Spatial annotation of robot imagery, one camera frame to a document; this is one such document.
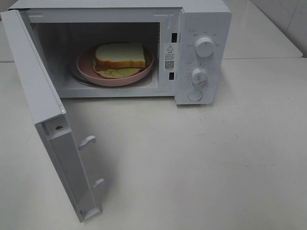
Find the round microwave door button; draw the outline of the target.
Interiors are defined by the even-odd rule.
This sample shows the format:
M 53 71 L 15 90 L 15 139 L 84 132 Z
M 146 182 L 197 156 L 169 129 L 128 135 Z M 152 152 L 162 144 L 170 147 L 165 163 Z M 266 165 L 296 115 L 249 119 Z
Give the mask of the round microwave door button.
M 188 99 L 197 102 L 202 99 L 202 92 L 200 90 L 193 90 L 188 93 Z

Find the white microwave knob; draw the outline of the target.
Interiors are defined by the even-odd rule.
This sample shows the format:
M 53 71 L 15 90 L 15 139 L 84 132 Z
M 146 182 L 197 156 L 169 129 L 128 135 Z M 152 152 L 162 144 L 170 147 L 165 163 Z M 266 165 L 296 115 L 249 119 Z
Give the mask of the white microwave knob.
M 191 72 L 191 81 L 193 84 L 204 84 L 208 81 L 209 73 L 206 69 L 196 68 Z
M 214 45 L 214 39 L 209 35 L 202 35 L 194 41 L 195 52 L 201 58 L 210 56 L 214 52 Z

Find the white microwave oven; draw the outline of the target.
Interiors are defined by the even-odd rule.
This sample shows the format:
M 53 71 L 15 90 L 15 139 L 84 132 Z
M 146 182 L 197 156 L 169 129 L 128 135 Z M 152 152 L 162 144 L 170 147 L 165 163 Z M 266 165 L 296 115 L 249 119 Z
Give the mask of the white microwave oven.
M 26 11 L 60 98 L 172 96 L 177 104 L 210 104 L 232 14 L 222 0 L 19 0 L 9 10 Z M 209 35 L 214 52 L 199 57 L 194 41 Z M 154 56 L 157 88 L 99 88 L 68 79 L 66 66 L 93 46 L 138 42 Z M 206 69 L 208 81 L 193 84 L 191 72 Z M 193 102 L 188 93 L 202 92 Z

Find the green lettuce leaf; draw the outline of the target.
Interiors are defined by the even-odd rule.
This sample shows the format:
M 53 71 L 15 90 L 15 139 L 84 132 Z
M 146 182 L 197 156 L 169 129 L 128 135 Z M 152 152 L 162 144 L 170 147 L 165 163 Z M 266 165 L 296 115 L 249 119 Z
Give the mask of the green lettuce leaf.
M 93 70 L 95 73 L 108 79 L 122 79 L 130 77 L 139 72 L 142 72 L 142 68 L 120 68 L 120 69 L 104 69 L 97 65 L 95 58 L 93 58 Z

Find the pink round plate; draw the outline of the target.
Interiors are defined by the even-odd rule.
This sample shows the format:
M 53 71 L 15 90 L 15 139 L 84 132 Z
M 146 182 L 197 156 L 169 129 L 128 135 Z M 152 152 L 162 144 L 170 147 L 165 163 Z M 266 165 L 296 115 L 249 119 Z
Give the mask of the pink round plate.
M 154 56 L 149 49 L 144 48 L 146 68 L 142 71 L 121 79 L 105 78 L 94 70 L 94 56 L 98 46 L 93 46 L 80 54 L 77 59 L 76 67 L 79 73 L 90 83 L 104 87 L 121 87 L 126 85 L 132 85 L 133 83 L 139 82 L 149 75 L 154 66 Z

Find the white bread sandwich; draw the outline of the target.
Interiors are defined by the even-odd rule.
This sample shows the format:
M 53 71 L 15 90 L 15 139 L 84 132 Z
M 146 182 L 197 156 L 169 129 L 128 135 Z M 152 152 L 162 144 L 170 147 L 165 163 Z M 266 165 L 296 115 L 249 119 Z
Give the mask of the white bread sandwich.
M 101 45 L 95 50 L 96 64 L 105 69 L 144 68 L 146 66 L 142 43 L 115 43 Z

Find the white microwave door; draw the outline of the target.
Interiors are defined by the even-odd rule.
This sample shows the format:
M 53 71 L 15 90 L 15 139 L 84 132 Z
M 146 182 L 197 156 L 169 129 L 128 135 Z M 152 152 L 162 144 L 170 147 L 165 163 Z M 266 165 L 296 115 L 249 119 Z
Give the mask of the white microwave door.
M 17 72 L 31 111 L 35 128 L 53 163 L 80 222 L 100 212 L 80 150 L 95 136 L 76 144 L 66 110 L 50 79 L 50 70 L 26 11 L 1 13 Z

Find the white upper microwave knob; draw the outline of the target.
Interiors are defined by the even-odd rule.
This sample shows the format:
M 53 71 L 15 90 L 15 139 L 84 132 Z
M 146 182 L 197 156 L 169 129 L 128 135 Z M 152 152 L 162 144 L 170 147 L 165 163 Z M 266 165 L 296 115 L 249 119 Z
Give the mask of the white upper microwave knob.
M 210 56 L 214 52 L 214 45 L 214 39 L 209 35 L 202 35 L 194 41 L 195 52 L 201 58 Z

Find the white lower microwave knob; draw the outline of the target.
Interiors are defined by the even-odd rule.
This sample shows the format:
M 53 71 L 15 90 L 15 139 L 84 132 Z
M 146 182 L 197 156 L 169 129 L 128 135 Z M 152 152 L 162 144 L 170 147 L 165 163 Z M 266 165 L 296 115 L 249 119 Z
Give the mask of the white lower microwave knob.
M 206 69 L 196 68 L 191 72 L 191 81 L 193 84 L 204 84 L 208 81 L 209 73 Z

